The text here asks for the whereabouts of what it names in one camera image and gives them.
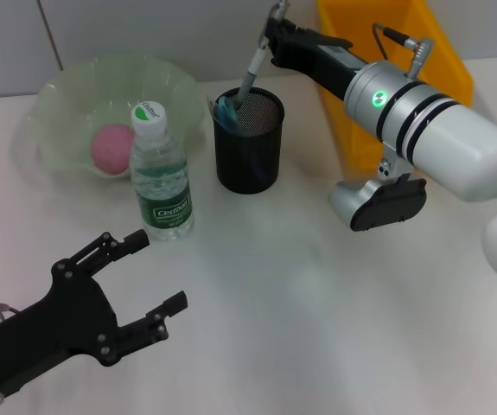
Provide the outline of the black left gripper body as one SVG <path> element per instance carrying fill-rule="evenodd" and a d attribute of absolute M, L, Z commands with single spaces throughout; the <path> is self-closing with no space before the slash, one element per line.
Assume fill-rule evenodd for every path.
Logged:
<path fill-rule="evenodd" d="M 117 318 L 99 284 L 61 261 L 39 302 L 0 322 L 0 393 L 8 397 L 63 361 L 88 354 L 109 367 L 119 361 Z"/>

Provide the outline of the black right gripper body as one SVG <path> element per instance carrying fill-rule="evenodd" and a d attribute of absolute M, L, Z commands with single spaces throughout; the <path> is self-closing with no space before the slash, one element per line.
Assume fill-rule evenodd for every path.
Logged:
<path fill-rule="evenodd" d="M 350 51 L 352 46 L 345 39 L 297 28 L 291 44 L 289 69 L 307 75 L 343 101 L 355 75 L 366 65 Z"/>

